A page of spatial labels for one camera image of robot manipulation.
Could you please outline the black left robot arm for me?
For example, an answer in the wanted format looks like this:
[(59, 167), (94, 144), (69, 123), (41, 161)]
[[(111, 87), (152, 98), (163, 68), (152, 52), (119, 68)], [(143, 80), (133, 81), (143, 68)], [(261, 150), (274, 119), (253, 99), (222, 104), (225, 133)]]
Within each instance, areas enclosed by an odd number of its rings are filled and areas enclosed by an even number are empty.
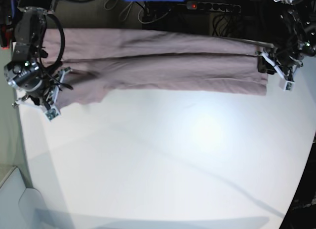
[(316, 55), (316, 0), (260, 0), (259, 18), (274, 47), (270, 66), (284, 79)]

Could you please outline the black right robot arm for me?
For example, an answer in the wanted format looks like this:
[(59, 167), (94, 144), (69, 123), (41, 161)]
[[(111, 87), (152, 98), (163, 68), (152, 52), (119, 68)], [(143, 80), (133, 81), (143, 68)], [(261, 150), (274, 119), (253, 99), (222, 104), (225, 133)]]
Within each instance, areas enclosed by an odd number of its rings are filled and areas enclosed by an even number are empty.
[[(58, 18), (53, 14), (56, 0), (20, 0), (18, 9), (21, 17), (14, 27), (15, 47), (11, 61), (4, 67), (4, 79), (9, 86), (25, 95), (17, 99), (13, 106), (32, 101), (32, 106), (44, 111), (56, 109), (59, 92), (72, 86), (64, 82), (71, 68), (62, 68), (65, 50), (65, 34)], [(47, 19), (57, 26), (60, 35), (60, 49), (56, 60), (48, 67), (42, 60), (48, 57), (43, 48), (47, 29)]]

